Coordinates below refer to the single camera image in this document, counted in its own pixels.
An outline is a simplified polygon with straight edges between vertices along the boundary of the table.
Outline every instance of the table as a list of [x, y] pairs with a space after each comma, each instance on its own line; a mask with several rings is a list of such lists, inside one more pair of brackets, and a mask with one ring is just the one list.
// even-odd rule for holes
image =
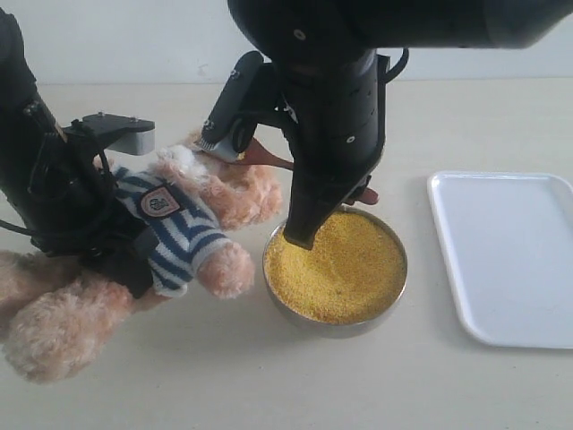
[[[47, 86], [64, 125], [99, 110], [157, 122], [162, 147], [209, 113], [218, 85]], [[97, 362], [52, 386], [0, 359], [6, 430], [558, 430], [573, 426], [573, 356], [488, 348], [461, 328], [426, 192], [442, 169], [542, 171], [573, 182], [573, 79], [393, 82], [387, 149], [370, 210], [402, 238], [406, 293], [376, 331], [313, 339], [286, 322], [262, 284], [231, 302], [200, 288], [128, 320]], [[280, 132], [258, 136], [280, 156]], [[142, 167], [152, 156], [115, 158]], [[285, 195], [290, 174], [279, 171]], [[259, 262], [286, 215], [233, 234]], [[0, 216], [18, 222], [3, 201]], [[0, 230], [2, 247], [28, 239]]]

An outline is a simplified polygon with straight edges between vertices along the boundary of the blue and white striped shirt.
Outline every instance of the blue and white striped shirt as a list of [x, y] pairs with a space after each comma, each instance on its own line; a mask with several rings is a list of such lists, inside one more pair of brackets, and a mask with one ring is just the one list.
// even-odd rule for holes
[[148, 172], [113, 168], [117, 198], [154, 231], [159, 245], [150, 256], [156, 292], [179, 297], [205, 259], [230, 239], [203, 203]]

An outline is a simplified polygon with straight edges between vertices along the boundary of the metal bowl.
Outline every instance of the metal bowl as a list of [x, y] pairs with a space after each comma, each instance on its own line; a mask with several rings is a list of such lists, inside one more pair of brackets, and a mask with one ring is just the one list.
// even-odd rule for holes
[[406, 276], [405, 276], [404, 285], [401, 286], [400, 292], [399, 292], [397, 298], [394, 300], [394, 302], [392, 303], [391, 306], [389, 306], [385, 310], [381, 311], [375, 317], [368, 319], [368, 320], [364, 320], [361, 322], [355, 322], [355, 323], [351, 323], [351, 324], [332, 324], [332, 323], [327, 323], [327, 322], [324, 323], [324, 322], [320, 322], [320, 321], [315, 321], [315, 320], [312, 320], [310, 318], [307, 318], [306, 316], [299, 314], [297, 311], [291, 309], [289, 306], [287, 306], [285, 303], [283, 303], [277, 297], [277, 295], [275, 294], [275, 292], [273, 291], [273, 289], [270, 285], [269, 276], [267, 274], [266, 267], [265, 267], [265, 259], [267, 257], [267, 253], [269, 251], [269, 247], [270, 247], [273, 239], [279, 234], [280, 230], [285, 226], [286, 221], [283, 221], [281, 224], [279, 224], [275, 228], [275, 230], [270, 235], [270, 238], [267, 241], [267, 244], [265, 245], [264, 253], [262, 256], [262, 270], [263, 270], [265, 283], [267, 286], [267, 291], [270, 294], [272, 302], [274, 303], [275, 307], [280, 311], [280, 313], [288, 321], [290, 321], [294, 326], [302, 329], [303, 331], [310, 332], [314, 335], [318, 335], [318, 336], [321, 336], [323, 338], [347, 339], [347, 338], [359, 336], [361, 334], [365, 334], [368, 331], [372, 331], [373, 329], [375, 329], [376, 327], [381, 325], [392, 314], [392, 312], [396, 309], [400, 298], [404, 295], [404, 290], [406, 288], [406, 279], [407, 279], [407, 274], [408, 274], [408, 267], [407, 267], [406, 249], [405, 249], [404, 245], [402, 244], [402, 241], [399, 239], [398, 235], [394, 232], [394, 230], [392, 230], [392, 228], [390, 228], [381, 219], [376, 218], [375, 216], [371, 215], [371, 213], [368, 213], [366, 211], [361, 211], [357, 208], [351, 208], [351, 207], [347, 207], [347, 206], [343, 206], [343, 207], [339, 208], [337, 210], [337, 212], [354, 213], [354, 214], [358, 214], [358, 215], [361, 215], [363, 217], [366, 217], [367, 219], [373, 221], [377, 226], [382, 228], [394, 240], [394, 242], [398, 246], [398, 249], [400, 250], [400, 253], [402, 254], [402, 259], [404, 262], [404, 269], [406, 272]]

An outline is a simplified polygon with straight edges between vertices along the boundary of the screw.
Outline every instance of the screw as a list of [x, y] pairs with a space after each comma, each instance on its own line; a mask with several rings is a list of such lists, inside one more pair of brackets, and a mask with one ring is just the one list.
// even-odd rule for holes
[[300, 30], [300, 29], [296, 29], [294, 31], [295, 37], [299, 40], [306, 40], [306, 35], [304, 34], [304, 31]]
[[213, 123], [210, 119], [203, 123], [203, 127], [205, 130], [213, 130], [215, 128], [215, 123]]

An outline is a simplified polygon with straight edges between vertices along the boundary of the teddy bear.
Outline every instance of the teddy bear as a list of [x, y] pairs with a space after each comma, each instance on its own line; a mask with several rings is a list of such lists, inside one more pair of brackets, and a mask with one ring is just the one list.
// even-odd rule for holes
[[[141, 298], [76, 257], [0, 252], [0, 341], [26, 381], [77, 375], [126, 318], [181, 297], [193, 280], [219, 299], [252, 287], [252, 257], [226, 232], [278, 214], [279, 182], [267, 166], [227, 164], [202, 152], [199, 138], [191, 132], [158, 150], [140, 172], [108, 161], [128, 210], [143, 219], [160, 215], [147, 218], [159, 245], [149, 258], [153, 287]], [[94, 164], [101, 168], [100, 160]]]

